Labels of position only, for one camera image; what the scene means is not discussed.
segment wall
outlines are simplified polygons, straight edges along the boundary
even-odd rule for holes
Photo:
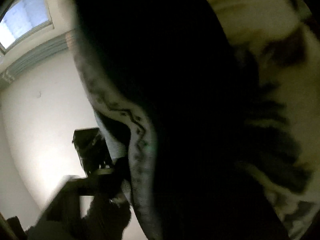
[[[96,127],[68,50],[35,66],[2,91],[5,130],[14,163],[42,209],[66,175],[85,176],[71,143],[75,129]],[[125,239],[145,239],[135,216]]]
[[[23,184],[11,157],[0,112],[0,212],[5,219],[17,216],[24,229],[33,225],[40,209]]]

